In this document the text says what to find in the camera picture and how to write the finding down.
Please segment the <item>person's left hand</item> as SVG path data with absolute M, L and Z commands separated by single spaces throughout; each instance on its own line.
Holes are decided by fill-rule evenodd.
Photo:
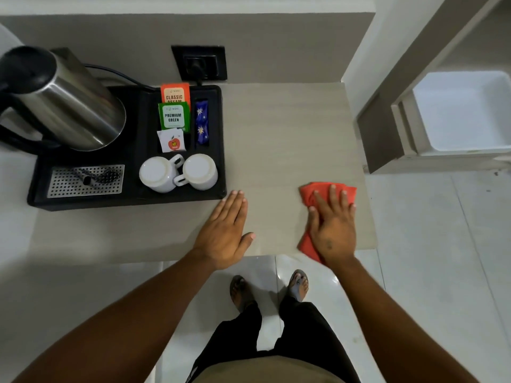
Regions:
M 245 197 L 245 222 L 248 213 L 248 201 Z M 227 226 L 227 203 L 223 211 L 225 225 L 223 228 L 208 229 L 208 220 L 201 228 L 193 245 L 193 253 L 205 257 L 215 270 L 224 270 L 241 260 L 244 255 L 238 255 L 238 245 L 244 227 Z

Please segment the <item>person's right hand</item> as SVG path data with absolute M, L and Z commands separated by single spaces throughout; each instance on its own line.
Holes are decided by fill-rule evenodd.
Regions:
M 325 265 L 337 273 L 355 259 L 356 227 L 349 223 L 347 192 L 342 191 L 342 219 L 331 217 L 329 201 L 325 201 L 316 191 L 314 196 L 320 214 L 320 230 L 311 239 Z

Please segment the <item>orange cleaning cloth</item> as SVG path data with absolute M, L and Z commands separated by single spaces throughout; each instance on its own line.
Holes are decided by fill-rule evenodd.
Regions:
M 348 203 L 353 204 L 356 200 L 357 188 L 353 186 L 347 186 L 342 183 L 333 182 L 311 182 L 309 184 L 299 187 L 299 193 L 302 198 L 303 204 L 309 207 L 315 207 L 318 209 L 317 201 L 314 196 L 314 192 L 318 192 L 319 195 L 325 200 L 329 200 L 329 188 L 334 185 L 336 187 L 336 196 L 339 198 L 342 191 L 347 192 Z M 303 237 L 298 244 L 298 250 L 304 255 L 315 260 L 318 263 L 325 265 L 323 258 L 316 251 L 312 239 L 309 233 L 309 227 L 306 226 Z

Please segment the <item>white ceramic cup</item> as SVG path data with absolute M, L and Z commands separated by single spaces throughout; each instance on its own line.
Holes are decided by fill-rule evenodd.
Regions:
M 144 186 L 157 193 L 169 193 L 176 184 L 174 178 L 178 176 L 178 169 L 184 164 L 181 154 L 171 159 L 161 156 L 149 158 L 139 169 L 139 179 Z
M 194 154 L 185 160 L 182 174 L 176 176 L 173 182 L 176 186 L 189 184 L 196 190 L 211 189 L 219 177 L 214 160 L 205 154 Z

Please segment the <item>brown sandal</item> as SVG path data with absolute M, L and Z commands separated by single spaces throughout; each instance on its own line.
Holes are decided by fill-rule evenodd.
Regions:
M 229 286 L 231 300 L 241 314 L 247 307 L 256 304 L 255 297 L 248 282 L 241 276 L 235 275 Z
M 301 303 L 304 301 L 309 290 L 309 279 L 303 270 L 297 269 L 293 272 L 286 289 L 286 297 Z

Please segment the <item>white sachet with apple print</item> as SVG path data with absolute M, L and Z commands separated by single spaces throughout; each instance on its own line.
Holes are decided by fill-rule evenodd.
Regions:
M 157 131 L 162 153 L 185 152 L 186 143 L 182 128 L 168 128 Z

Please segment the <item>black plastic tray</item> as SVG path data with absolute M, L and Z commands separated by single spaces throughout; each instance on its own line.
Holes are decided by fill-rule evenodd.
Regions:
M 157 131 L 161 129 L 158 104 L 160 90 L 150 92 L 137 86 L 108 87 L 126 109 L 126 124 L 122 134 L 109 146 L 94 152 L 77 152 L 72 149 L 54 150 L 54 154 L 36 159 L 29 186 L 29 206 L 47 211 L 73 209 L 165 204 L 221 199 L 227 194 L 223 140 L 222 91 L 216 85 L 192 86 L 190 88 L 192 115 L 191 130 L 184 135 L 187 159 L 194 154 L 210 156 L 218 170 L 218 180 L 209 190 L 196 190 L 189 184 L 177 187 L 169 193 L 157 193 L 144 186 L 139 179 L 143 162 L 155 156 L 170 159 L 175 153 L 162 153 Z M 208 100 L 209 145 L 196 143 L 196 101 Z M 48 186 L 54 167 L 83 167 L 124 164 L 122 193 L 93 195 L 75 198 L 47 198 Z

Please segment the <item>green tea bag packet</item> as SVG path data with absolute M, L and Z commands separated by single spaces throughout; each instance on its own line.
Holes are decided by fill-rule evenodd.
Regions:
M 191 110 L 187 102 L 161 102 L 158 104 L 161 130 L 181 128 L 190 132 Z

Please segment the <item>black trousers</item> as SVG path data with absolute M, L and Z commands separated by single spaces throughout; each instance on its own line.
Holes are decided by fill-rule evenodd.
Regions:
M 257 350 L 262 326 L 257 303 L 251 303 L 235 319 L 221 322 L 195 360 L 187 383 L 216 364 L 276 356 L 322 368 L 344 383 L 361 383 L 341 342 L 313 303 L 284 297 L 279 316 L 284 322 L 283 333 L 273 349 L 262 351 Z

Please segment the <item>orange tea bag packet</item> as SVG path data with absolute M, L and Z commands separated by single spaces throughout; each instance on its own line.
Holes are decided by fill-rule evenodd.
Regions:
M 160 86 L 162 103 L 186 102 L 191 111 L 189 83 L 168 83 Z

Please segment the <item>beige shirt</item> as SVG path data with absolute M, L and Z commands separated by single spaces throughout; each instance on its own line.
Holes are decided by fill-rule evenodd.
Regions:
M 265 356 L 206 368 L 191 383 L 345 383 L 327 370 L 302 360 Z

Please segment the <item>black power plug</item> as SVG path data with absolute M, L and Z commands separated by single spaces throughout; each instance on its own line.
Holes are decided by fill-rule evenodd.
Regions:
M 189 78 L 195 82 L 197 86 L 201 86 L 207 77 L 207 68 L 204 59 L 200 57 L 192 57 L 188 59 L 187 70 Z

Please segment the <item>white plastic tub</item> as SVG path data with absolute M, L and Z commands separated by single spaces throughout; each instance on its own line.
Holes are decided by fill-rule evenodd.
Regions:
M 504 71 L 428 73 L 406 107 L 420 156 L 511 152 L 511 77 Z

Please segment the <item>grey wooden cabinet frame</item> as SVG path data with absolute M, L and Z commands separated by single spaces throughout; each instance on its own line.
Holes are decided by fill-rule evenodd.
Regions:
M 403 96 L 459 44 L 502 0 L 444 0 L 357 116 L 368 173 L 482 169 L 489 157 L 420 157 Z

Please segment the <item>black wall socket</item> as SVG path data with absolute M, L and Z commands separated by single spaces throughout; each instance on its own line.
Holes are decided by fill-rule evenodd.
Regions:
M 172 45 L 171 50 L 182 81 L 193 82 L 187 70 L 187 60 L 192 57 L 200 57 L 205 61 L 207 77 L 204 82 L 227 80 L 224 46 Z

